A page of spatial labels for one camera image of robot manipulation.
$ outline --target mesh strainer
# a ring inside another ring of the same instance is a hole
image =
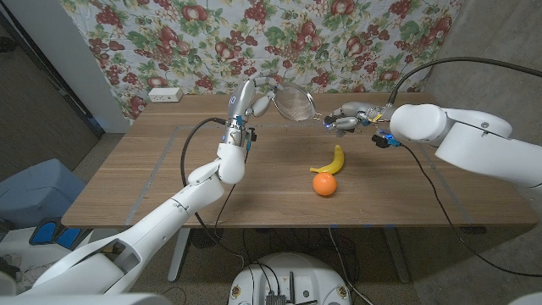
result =
[[[275,92],[274,105],[285,119],[302,121],[314,117],[316,108],[311,94],[294,83],[281,83],[283,91]]]

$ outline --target yellow banana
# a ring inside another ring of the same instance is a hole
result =
[[[335,145],[335,154],[333,156],[333,162],[319,169],[311,168],[311,171],[315,173],[334,174],[338,172],[340,168],[342,168],[342,164],[344,163],[345,163],[345,154],[343,153],[342,148],[340,148],[339,145]]]

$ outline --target robotic hand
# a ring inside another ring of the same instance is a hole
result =
[[[437,147],[435,156],[461,169],[542,193],[542,147],[509,138],[512,126],[492,114],[432,104],[380,107],[349,102],[324,119],[337,136],[359,125],[376,126],[378,147],[401,142]]]
[[[188,185],[150,212],[137,224],[115,236],[94,241],[60,259],[21,296],[95,295],[127,292],[152,256],[197,211],[224,194],[222,182],[235,184],[245,174],[244,142],[247,150],[256,140],[254,129],[245,127],[249,115],[260,116],[274,98],[274,90],[284,90],[264,71],[245,81],[230,99],[226,132],[219,143],[218,158],[194,170]],[[274,87],[251,105],[256,87]],[[124,250],[111,261],[102,254],[106,247]]]

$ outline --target wooden table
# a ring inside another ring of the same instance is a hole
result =
[[[317,109],[328,114],[349,101],[385,104],[384,93],[315,94]],[[191,128],[208,117],[225,117],[226,96],[184,96],[180,103],[150,104],[68,212],[70,227],[133,225],[181,187],[180,154]],[[431,103],[424,93],[400,94],[397,105]],[[257,141],[246,162],[244,179],[224,209],[218,227],[363,227],[447,225],[412,156],[403,147],[381,149],[371,142],[374,127],[336,137],[321,122],[291,122],[273,106],[260,118],[250,118]],[[187,175],[216,158],[222,125],[210,123],[191,141]],[[335,175],[331,198],[312,189],[310,167],[331,162],[335,144],[345,152],[344,168]],[[448,214],[458,225],[528,225],[538,220],[531,208],[505,182],[468,173],[434,156],[434,149],[411,144],[437,186]],[[200,215],[214,225],[223,198]],[[185,227],[197,227],[195,218]]]

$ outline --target blue object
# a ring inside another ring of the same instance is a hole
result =
[[[392,147],[399,147],[401,145],[401,143],[396,139],[388,139],[388,144],[390,144]]]
[[[84,187],[57,159],[36,164],[0,182],[0,219],[23,229],[62,217]]]
[[[62,247],[71,248],[71,245],[74,243],[75,239],[81,233],[81,229],[66,229],[60,236],[57,238],[57,244]]]
[[[240,115],[237,115],[235,117],[235,119],[237,120],[237,124],[242,127],[243,126],[243,118]]]
[[[49,243],[53,241],[54,233],[57,229],[57,224],[48,222],[42,225],[30,240],[33,244]]]

